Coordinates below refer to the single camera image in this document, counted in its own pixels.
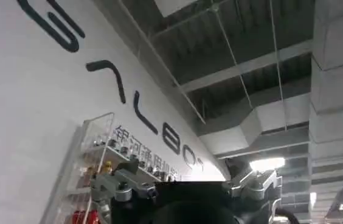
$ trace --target transparent display case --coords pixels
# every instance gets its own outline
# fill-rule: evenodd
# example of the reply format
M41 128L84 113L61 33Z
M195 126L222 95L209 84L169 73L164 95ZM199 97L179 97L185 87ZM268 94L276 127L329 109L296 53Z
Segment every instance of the transparent display case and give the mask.
M137 176L148 183L160 181L152 170L151 152L116 141L113 121L114 113L84 121L74 136L41 223L98 224L90 179L94 173L112 171L118 163L137 158Z

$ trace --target ceiling beam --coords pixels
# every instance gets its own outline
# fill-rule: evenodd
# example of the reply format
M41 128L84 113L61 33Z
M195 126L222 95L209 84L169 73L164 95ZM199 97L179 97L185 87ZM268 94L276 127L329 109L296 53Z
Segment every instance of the ceiling beam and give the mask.
M297 206L297 205L307 205L309 204L309 201L303 201L303 202L294 202L294 203L287 203L287 204L283 204L281 203L281 206Z
M259 136L249 147L215 155L218 159L243 156L274 149L309 143L308 127L281 131L273 135Z
M328 172L319 172L319 173L312 173L312 179L323 179L329 177L338 177L343 176L343 169L341 170L331 170Z
M337 191L321 192L319 195L317 195L317 198L320 200L335 199L337 193Z
M343 181L336 181L331 183L322 183L322 184L312 184L311 192L316 192L318 194L325 192L339 192L343 189Z
M293 46L281 49L278 51L279 61L285 61L287 59L306 54L311 52L311 40L295 44ZM191 92L196 89L200 89L206 86L213 85L215 83L221 82L223 80L231 79L237 77L247 72L254 71L256 69L264 68L268 65L275 64L277 62L277 57L275 52L266 54L264 56L240 63L238 66L233 66L228 69L224 69L215 72L210 75L206 75L199 79L187 82L181 87L185 92Z
M297 195L305 195L305 194L310 194L309 191L298 191L298 192L289 192L289 193L284 193L281 194L282 198L289 197L289 196L297 196Z
M325 200L321 200L317 198L313 207L313 211L328 211L333 202L334 202L334 198L325 199Z
M325 158L312 160L312 166L313 167L328 166L328 165L342 164L342 163L343 163L343 155L341 155L341 156L328 156Z
M301 177L285 177L282 178L282 184L292 183L292 182L308 182L311 181L310 175L302 175Z

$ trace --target concrete column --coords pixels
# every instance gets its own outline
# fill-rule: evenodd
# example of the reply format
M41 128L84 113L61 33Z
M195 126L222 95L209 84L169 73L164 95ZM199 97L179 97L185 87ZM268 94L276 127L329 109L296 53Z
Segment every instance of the concrete column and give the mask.
M311 81L310 153L312 161L343 156L343 1L317 0L314 16ZM340 191L343 181L330 183ZM327 215L330 200L311 211L314 222Z

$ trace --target white wall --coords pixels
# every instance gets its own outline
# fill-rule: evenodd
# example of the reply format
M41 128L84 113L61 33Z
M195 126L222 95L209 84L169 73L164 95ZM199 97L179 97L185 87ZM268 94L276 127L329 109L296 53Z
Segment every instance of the white wall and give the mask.
M57 15L46 1L30 3L43 16L48 11ZM135 90L140 92L141 112L157 129L168 122L203 160L207 178L223 179L217 161L94 4L58 3L85 31L85 39L77 36L77 53L61 48L16 1L0 1L0 223L39 222L76 128L109 111L116 113L115 124L129 129L178 172L190 174L182 155L175 155L136 117ZM110 60L119 69L125 105L111 71L85 69L97 60Z

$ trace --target metal pipe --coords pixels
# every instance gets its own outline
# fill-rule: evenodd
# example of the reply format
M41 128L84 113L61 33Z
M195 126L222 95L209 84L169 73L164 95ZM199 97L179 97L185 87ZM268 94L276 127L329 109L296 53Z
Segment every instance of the metal pipe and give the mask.
M205 104L204 104L204 100L201 101L201 109L203 111L203 118L206 118L206 108L205 108Z
M270 1L270 14L271 14L271 27L273 31L273 40L274 40L274 50L275 50L275 60L277 64L277 75L279 77L279 87L280 87L280 95L281 95L281 103L283 107L284 113L284 124L285 124L285 131L288 131L288 124L286 123L286 111L285 111L285 104L283 102L283 93L282 93L282 84L281 84L281 73L280 73L280 63L279 63L279 53L277 49L277 39L275 37L275 24L274 24L274 16L273 16L273 3L272 0Z
M220 4L223 4L223 3L227 2L227 1L229 1L229 0L223 0L223 1L219 2L219 3L217 3L217 4L220 5ZM167 27L166 29L164 29L164 30L162 30L162 31L159 31L158 33L155 33L155 34L151 37L151 39L155 39L155 38L159 37L160 35L162 35L162 34L164 34L164 33L167 33L167 32L169 32L170 30L173 30L173 29L179 27L180 25L183 25L183 24L189 22L190 20L195 19L195 18L201 16L202 14L204 14L204 13L208 12L209 10L211 10L211 8L212 8L212 5L211 5L209 8L206 8L206 9L204 9L204 10L202 10L202 11L200 11L200 12L198 12L198 13L196 13L196 14L194 14L194 15L192 15L192 16L190 16L190 17L184 19L184 20L181 20L180 22L178 22L178 23L176 23L176 24L174 24L174 25L171 25L171 26Z
M231 44L230 44L230 42L228 40L227 33L226 33L226 31L225 31L225 29L223 27L223 23L221 22L219 13L217 12L217 10L214 10L214 13L216 14L216 18L217 18L217 20L219 22L219 26L220 26L221 31L223 33L224 39L226 40L227 46L228 46L228 48L230 50L230 54L231 54L232 60L234 61L234 65L238 66L237 60L235 59L234 52L232 51L232 48L231 48ZM244 93L246 94L247 100L249 101L250 108L253 109L252 104L251 104L251 100L250 100L250 97L249 97L249 94L248 94L247 89L246 89L246 85L244 84L244 81L243 81L243 78L242 78L242 74L239 75L239 78L240 78L240 82L243 85Z
M139 27L138 23L135 21L135 19L133 18L133 16L131 15L130 11L128 10L127 7L125 7L124 3L122 2L122 0L118 0L121 8L124 10L124 12L126 13L126 15L130 18L131 22L135 25L136 29L139 31L142 39L148 44L148 46L150 47L150 49L153 51L153 53L155 54L155 57L159 60L159 62L161 63L161 65L166 69L167 74L170 76L170 78L173 80L173 83L177 86L177 89L179 90L179 92L185 97L185 99L188 101L188 103L190 104L190 106L193 108L193 110L195 111L196 115L200 118L202 123L206 123L205 120L203 119L203 117L200 115L200 113L198 112L198 110L196 109L195 105L192 103L192 101L189 99L189 97L186 95L186 93L184 92L184 90L181 88L181 85L177 82L176 78L173 76L172 72L169 70L169 68L167 67L167 65L165 64L165 62L163 61L163 59L161 58L161 56L159 56L159 54L157 53L156 49L154 48L154 46L152 45L152 43L150 42L150 40L147 38L146 34L143 32L143 30Z

